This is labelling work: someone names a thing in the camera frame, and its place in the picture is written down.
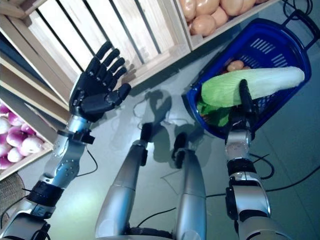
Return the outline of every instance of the brown potato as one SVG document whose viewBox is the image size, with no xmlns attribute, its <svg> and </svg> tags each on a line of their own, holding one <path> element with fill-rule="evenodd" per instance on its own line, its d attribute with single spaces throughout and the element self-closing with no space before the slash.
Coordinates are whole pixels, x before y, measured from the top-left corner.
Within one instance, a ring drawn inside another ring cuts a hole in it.
<svg viewBox="0 0 320 240">
<path fill-rule="evenodd" d="M 196 17 L 196 0 L 180 0 L 180 5 L 187 22 L 190 22 Z"/>
<path fill-rule="evenodd" d="M 215 20 L 216 28 L 221 27 L 229 19 L 229 16 L 226 14 L 225 10 L 223 10 L 222 7 L 220 7 L 220 6 L 218 6 L 216 11 L 213 14 L 211 14 L 211 16 Z"/>
<path fill-rule="evenodd" d="M 233 72 L 233 71 L 237 71 L 237 70 L 241 70 L 243 69 L 245 66 L 244 62 L 241 60 L 236 60 L 236 61 L 232 61 L 230 62 L 230 64 L 226 67 L 228 72 Z"/>
<path fill-rule="evenodd" d="M 197 16 L 191 25 L 191 35 L 201 34 L 203 37 L 207 37 L 214 33 L 216 30 L 216 21 L 211 15 Z"/>
<path fill-rule="evenodd" d="M 213 14 L 218 6 L 220 0 L 196 0 L 195 16 Z"/>
<path fill-rule="evenodd" d="M 244 14 L 245 12 L 252 9 L 255 3 L 256 3 L 256 0 L 243 0 L 243 5 L 239 14 Z"/>
<path fill-rule="evenodd" d="M 221 0 L 220 5 L 229 16 L 238 16 L 244 0 Z"/>
</svg>

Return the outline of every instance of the red onion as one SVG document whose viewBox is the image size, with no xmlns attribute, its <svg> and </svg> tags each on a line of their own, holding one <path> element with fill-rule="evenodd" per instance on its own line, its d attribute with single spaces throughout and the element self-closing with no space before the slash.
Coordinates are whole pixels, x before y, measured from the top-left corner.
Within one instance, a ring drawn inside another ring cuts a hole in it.
<svg viewBox="0 0 320 240">
<path fill-rule="evenodd" d="M 24 121 L 13 112 L 9 112 L 8 121 L 12 126 L 21 126 L 24 123 Z"/>
<path fill-rule="evenodd" d="M 16 163 L 16 162 L 19 162 L 20 160 L 22 160 L 24 158 L 24 156 L 22 156 L 20 154 L 17 147 L 14 147 L 8 152 L 7 158 L 10 162 Z"/>
<path fill-rule="evenodd" d="M 6 142 L 12 147 L 19 147 L 27 137 L 28 134 L 22 131 L 14 131 L 6 136 Z"/>
<path fill-rule="evenodd" d="M 44 142 L 36 137 L 36 136 L 29 136 L 26 138 L 22 143 L 22 149 L 28 153 L 35 154 L 42 150 L 42 144 Z"/>
<path fill-rule="evenodd" d="M 29 155 L 30 155 L 30 153 L 27 152 L 27 151 L 25 151 L 25 150 L 22 148 L 22 146 L 18 146 L 17 148 L 18 148 L 19 153 L 20 153 L 22 156 L 26 157 L 26 156 L 29 156 Z"/>
<path fill-rule="evenodd" d="M 9 128 L 10 128 L 9 121 L 5 117 L 0 116 L 0 134 L 7 133 Z"/>
<path fill-rule="evenodd" d="M 29 134 L 29 135 L 35 135 L 36 134 L 36 132 L 26 123 L 22 124 L 21 131 L 26 133 L 26 134 Z"/>
<path fill-rule="evenodd" d="M 21 130 L 20 126 L 12 126 L 10 127 L 8 134 L 14 133 L 14 132 L 19 132 Z"/>
<path fill-rule="evenodd" d="M 6 156 L 0 157 L 0 170 L 11 167 L 14 163 L 10 162 Z"/>
<path fill-rule="evenodd" d="M 0 157 L 4 157 L 8 155 L 8 152 L 12 149 L 12 146 L 10 146 L 8 143 L 0 144 Z"/>
<path fill-rule="evenodd" d="M 10 112 L 10 109 L 6 105 L 4 105 L 3 103 L 0 104 L 0 114 L 7 114 Z"/>
<path fill-rule="evenodd" d="M 7 143 L 7 135 L 8 133 L 0 134 L 0 144 L 6 144 Z"/>
</svg>

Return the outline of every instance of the produce display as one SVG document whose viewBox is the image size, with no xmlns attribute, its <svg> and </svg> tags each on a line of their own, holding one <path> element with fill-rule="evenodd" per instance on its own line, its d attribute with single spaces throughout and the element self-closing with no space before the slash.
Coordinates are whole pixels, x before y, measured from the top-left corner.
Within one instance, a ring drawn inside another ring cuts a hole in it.
<svg viewBox="0 0 320 240">
<path fill-rule="evenodd" d="M 230 62 L 222 74 L 202 85 L 197 110 L 207 124 L 223 127 L 228 123 L 231 108 L 241 104 L 239 83 L 242 79 L 247 80 L 255 100 L 298 86 L 305 74 L 294 66 L 250 69 L 240 60 Z"/>
<path fill-rule="evenodd" d="M 179 0 L 191 35 L 207 37 L 230 18 L 268 0 Z"/>
<path fill-rule="evenodd" d="M 28 124 L 0 102 L 0 170 L 40 152 L 43 143 Z"/>
</svg>

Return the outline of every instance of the wooden crate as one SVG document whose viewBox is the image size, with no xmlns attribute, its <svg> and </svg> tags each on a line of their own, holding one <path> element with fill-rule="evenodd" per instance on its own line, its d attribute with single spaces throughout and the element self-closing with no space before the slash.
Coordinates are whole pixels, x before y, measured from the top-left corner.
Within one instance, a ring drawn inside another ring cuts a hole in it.
<svg viewBox="0 0 320 240">
<path fill-rule="evenodd" d="M 245 19 L 251 17 L 252 15 L 260 12 L 261 10 L 271 6 L 272 4 L 278 2 L 279 0 L 269 0 L 266 1 L 264 3 L 258 4 L 256 6 L 254 6 L 252 9 L 250 9 L 249 11 L 236 16 L 234 18 L 232 18 L 231 20 L 229 20 L 227 23 L 225 23 L 223 26 L 217 28 L 215 30 L 215 32 L 213 34 L 211 34 L 210 36 L 207 37 L 202 37 L 201 35 L 190 35 L 189 29 L 188 29 L 188 25 L 187 25 L 187 21 L 184 17 L 181 5 L 180 5 L 180 1 L 179 0 L 175 0 L 175 4 L 179 13 L 179 17 L 181 19 L 181 23 L 183 26 L 183 30 L 185 32 L 188 44 L 190 46 L 191 50 L 195 50 L 198 47 L 202 46 L 203 44 L 209 42 L 210 40 L 214 39 L 215 37 L 217 37 L 218 35 L 224 33 L 225 31 L 227 31 L 228 29 L 234 27 L 235 25 L 241 23 L 242 21 L 244 21 Z"/>
<path fill-rule="evenodd" d="M 0 171 L 0 181 L 8 177 L 9 175 L 17 172 L 24 166 L 32 163 L 36 159 L 49 153 L 53 149 L 53 144 L 57 138 L 57 133 L 50 128 L 39 116 L 34 114 L 24 103 L 14 96 L 9 91 L 0 88 L 0 99 L 8 106 L 8 108 L 21 117 L 34 131 L 37 132 L 37 136 L 44 141 L 43 150 L 26 156 L 21 161 L 15 163 L 6 170 Z"/>
<path fill-rule="evenodd" d="M 128 74 L 119 82 L 132 87 L 190 52 L 174 0 L 8 3 L 25 14 L 0 15 L 1 32 L 65 104 L 73 83 L 106 40 L 126 60 Z"/>
</svg>

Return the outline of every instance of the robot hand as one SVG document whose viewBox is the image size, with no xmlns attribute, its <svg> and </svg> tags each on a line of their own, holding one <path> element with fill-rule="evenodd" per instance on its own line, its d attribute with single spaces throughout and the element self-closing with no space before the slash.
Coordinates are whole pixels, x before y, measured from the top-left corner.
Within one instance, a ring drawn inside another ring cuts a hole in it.
<svg viewBox="0 0 320 240">
<path fill-rule="evenodd" d="M 112 50 L 101 62 L 111 48 L 110 41 L 102 45 L 73 87 L 69 100 L 69 110 L 72 115 L 94 123 L 105 112 L 118 106 L 129 94 L 131 86 L 128 83 L 124 83 L 119 89 L 113 91 L 118 79 L 127 72 L 123 66 L 125 60 L 122 57 L 109 67 L 119 56 L 120 51 Z"/>
</svg>

